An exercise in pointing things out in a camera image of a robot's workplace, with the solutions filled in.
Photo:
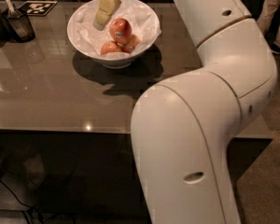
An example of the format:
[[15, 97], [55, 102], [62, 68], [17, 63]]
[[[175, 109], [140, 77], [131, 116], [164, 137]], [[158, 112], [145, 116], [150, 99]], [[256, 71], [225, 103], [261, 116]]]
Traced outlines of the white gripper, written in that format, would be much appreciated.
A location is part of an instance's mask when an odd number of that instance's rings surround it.
[[99, 31], [104, 30], [119, 3], [120, 0], [99, 0], [94, 16], [93, 26]]

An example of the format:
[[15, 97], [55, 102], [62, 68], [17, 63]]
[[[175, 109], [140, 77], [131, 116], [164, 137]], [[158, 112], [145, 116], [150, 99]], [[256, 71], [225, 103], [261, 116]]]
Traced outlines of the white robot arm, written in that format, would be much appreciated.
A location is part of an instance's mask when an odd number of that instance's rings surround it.
[[202, 68], [135, 104], [131, 136], [152, 224], [241, 224], [227, 149], [270, 102], [277, 68], [241, 0], [174, 0]]

